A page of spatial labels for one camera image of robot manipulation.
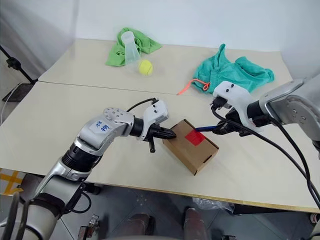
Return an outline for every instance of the red label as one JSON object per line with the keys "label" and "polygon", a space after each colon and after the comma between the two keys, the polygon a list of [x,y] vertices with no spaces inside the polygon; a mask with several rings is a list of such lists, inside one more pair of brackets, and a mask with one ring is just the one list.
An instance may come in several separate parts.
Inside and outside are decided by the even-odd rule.
{"label": "red label", "polygon": [[194,129],[191,132],[189,132],[185,136],[185,138],[195,146],[199,145],[203,140],[206,139],[206,137],[201,132],[196,131]]}

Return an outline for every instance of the green cloth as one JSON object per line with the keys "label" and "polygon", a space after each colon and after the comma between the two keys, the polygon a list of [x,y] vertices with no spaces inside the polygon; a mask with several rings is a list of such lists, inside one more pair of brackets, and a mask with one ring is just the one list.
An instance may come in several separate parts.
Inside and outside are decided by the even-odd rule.
{"label": "green cloth", "polygon": [[124,27],[116,36],[117,42],[109,52],[108,60],[105,63],[106,65],[117,67],[125,65],[125,45],[121,40],[121,35],[127,31],[133,32],[135,45],[140,55],[141,52],[150,54],[162,47],[161,44],[147,37],[142,32]]}
{"label": "green cloth", "polygon": [[252,92],[257,87],[275,79],[272,70],[250,62],[245,56],[239,57],[235,63],[230,62],[225,56],[225,46],[221,44],[217,54],[206,59],[196,69],[194,79],[210,82],[209,88],[204,91],[204,85],[194,81],[192,84],[199,91],[212,94],[222,81],[229,81]]}

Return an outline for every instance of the drawstring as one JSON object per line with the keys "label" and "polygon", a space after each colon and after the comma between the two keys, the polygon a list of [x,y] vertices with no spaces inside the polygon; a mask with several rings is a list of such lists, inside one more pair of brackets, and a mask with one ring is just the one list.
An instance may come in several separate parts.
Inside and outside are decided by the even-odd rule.
{"label": "drawstring", "polygon": [[204,84],[203,87],[202,87],[202,90],[203,90],[203,91],[207,91],[208,88],[209,88],[209,86],[210,86],[210,82],[205,82],[205,81],[201,81],[200,79],[194,78],[194,79],[190,80],[190,81],[188,82],[188,84],[184,87],[184,89],[182,89],[180,92],[178,92],[177,95],[181,95],[181,94],[183,94],[185,91],[187,91],[187,89],[190,88],[190,86],[191,86],[191,84],[192,84],[193,82],[199,82],[199,83],[201,83],[201,84]]}

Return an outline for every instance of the yellow ball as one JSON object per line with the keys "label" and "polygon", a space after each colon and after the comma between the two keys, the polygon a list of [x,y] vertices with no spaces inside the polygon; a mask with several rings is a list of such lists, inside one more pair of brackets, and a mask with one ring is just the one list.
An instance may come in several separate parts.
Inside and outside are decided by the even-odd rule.
{"label": "yellow ball", "polygon": [[152,74],[154,67],[149,60],[142,60],[139,64],[139,73],[145,76],[149,76]]}

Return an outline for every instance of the plastic bag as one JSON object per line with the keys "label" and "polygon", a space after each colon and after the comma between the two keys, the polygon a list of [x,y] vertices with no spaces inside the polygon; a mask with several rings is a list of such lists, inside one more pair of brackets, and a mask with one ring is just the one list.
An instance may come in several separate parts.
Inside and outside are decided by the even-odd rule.
{"label": "plastic bag", "polygon": [[197,197],[193,197],[192,201],[198,206],[198,208],[203,210],[225,209],[231,213],[233,213],[235,210],[235,205],[229,202],[215,201]]}

